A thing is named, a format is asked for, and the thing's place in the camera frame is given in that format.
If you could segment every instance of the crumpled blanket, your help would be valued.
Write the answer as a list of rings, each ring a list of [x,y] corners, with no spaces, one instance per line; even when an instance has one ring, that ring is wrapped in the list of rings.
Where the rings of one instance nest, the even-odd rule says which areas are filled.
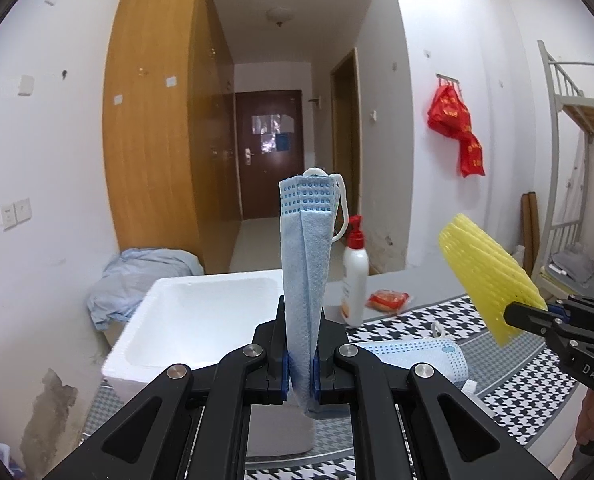
[[[123,251],[106,266],[86,300],[94,326],[106,330],[111,320],[127,322],[157,280],[181,276],[203,276],[194,254],[172,249]]]
[[[584,246],[575,243],[559,253],[554,253],[552,261],[580,285],[584,285],[594,274],[594,261],[584,251]]]

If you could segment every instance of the wall outlet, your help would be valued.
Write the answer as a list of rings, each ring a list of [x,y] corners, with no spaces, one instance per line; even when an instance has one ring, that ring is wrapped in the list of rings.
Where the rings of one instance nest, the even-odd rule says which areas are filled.
[[[31,75],[23,75],[19,81],[18,95],[30,96],[34,91],[34,78]]]
[[[30,208],[30,199],[24,198],[14,203],[14,215],[17,223],[26,222],[32,218],[32,209]]]
[[[0,222],[4,231],[16,226],[16,215],[14,214],[14,204],[3,205],[0,208]]]

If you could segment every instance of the yellow foam net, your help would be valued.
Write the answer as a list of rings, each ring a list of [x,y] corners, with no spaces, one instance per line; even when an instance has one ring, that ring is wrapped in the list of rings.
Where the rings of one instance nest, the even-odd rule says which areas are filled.
[[[508,344],[522,332],[504,321],[507,305],[519,301],[547,309],[522,267],[465,215],[457,215],[443,229],[439,246],[498,345]]]

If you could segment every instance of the ceiling light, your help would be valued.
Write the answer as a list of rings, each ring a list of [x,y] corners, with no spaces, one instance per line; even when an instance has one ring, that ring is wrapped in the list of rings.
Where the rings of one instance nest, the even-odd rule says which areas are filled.
[[[295,17],[292,9],[285,7],[273,7],[266,13],[266,19],[273,22],[277,27],[281,27],[284,23],[289,22]]]

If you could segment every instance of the wooden wardrobe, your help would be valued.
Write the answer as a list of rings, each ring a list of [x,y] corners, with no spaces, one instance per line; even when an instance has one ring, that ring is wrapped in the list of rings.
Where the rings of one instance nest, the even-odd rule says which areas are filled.
[[[241,222],[233,70],[213,0],[120,0],[103,131],[121,250],[183,249],[228,272]]]

